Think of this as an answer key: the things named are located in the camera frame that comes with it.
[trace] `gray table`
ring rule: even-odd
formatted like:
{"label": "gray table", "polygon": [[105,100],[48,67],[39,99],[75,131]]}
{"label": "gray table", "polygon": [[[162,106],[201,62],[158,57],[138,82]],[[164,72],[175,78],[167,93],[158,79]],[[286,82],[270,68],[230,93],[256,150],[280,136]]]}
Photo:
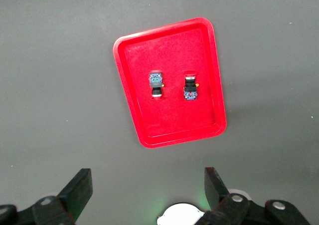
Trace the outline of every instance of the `gray table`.
{"label": "gray table", "polygon": [[[208,209],[204,167],[319,224],[318,0],[0,0],[0,204],[24,209],[91,168],[79,225],[155,225]],[[228,127],[139,144],[112,54],[125,34],[193,17],[215,28]]]}

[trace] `red tray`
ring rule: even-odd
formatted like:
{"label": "red tray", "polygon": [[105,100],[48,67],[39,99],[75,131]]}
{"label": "red tray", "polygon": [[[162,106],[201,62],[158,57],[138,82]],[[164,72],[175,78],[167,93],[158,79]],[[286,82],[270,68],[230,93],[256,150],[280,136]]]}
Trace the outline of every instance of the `red tray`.
{"label": "red tray", "polygon": [[[123,36],[113,48],[140,143],[156,148],[217,136],[226,117],[212,24],[204,18]],[[149,74],[162,72],[163,99],[152,99]],[[198,97],[185,100],[185,74]]]}

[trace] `round metal screw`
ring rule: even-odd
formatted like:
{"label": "round metal screw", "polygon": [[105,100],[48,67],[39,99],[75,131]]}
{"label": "round metal screw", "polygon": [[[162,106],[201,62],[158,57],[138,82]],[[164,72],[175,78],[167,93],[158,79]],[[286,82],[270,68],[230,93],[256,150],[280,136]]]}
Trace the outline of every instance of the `round metal screw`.
{"label": "round metal screw", "polygon": [[51,199],[45,198],[40,204],[41,204],[42,206],[45,206],[45,205],[48,205],[50,202],[51,202]]}
{"label": "round metal screw", "polygon": [[234,201],[234,202],[237,202],[237,203],[240,203],[243,201],[243,198],[239,195],[234,195],[231,197],[231,199]]}
{"label": "round metal screw", "polygon": [[279,210],[285,210],[286,206],[281,202],[274,202],[273,206]]}
{"label": "round metal screw", "polygon": [[5,214],[8,211],[8,208],[0,209],[0,215]]}

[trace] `white semicircular object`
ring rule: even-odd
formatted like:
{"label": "white semicircular object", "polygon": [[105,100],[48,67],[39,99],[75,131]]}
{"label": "white semicircular object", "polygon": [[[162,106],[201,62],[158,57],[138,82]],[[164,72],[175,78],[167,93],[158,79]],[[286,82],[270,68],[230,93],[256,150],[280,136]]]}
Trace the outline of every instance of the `white semicircular object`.
{"label": "white semicircular object", "polygon": [[194,225],[204,212],[191,204],[175,204],[158,218],[158,225]]}

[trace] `small electronic component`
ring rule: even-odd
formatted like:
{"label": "small electronic component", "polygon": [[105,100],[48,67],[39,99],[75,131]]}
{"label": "small electronic component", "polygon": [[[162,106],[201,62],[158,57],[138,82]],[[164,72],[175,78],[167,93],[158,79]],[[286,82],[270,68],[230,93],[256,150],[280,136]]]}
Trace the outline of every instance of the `small electronic component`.
{"label": "small electronic component", "polygon": [[195,100],[197,98],[197,87],[195,83],[196,74],[185,75],[184,99]]}
{"label": "small electronic component", "polygon": [[153,70],[150,72],[150,87],[152,88],[152,97],[153,99],[160,99],[162,98],[162,90],[161,88],[164,87],[163,76],[160,70]]}

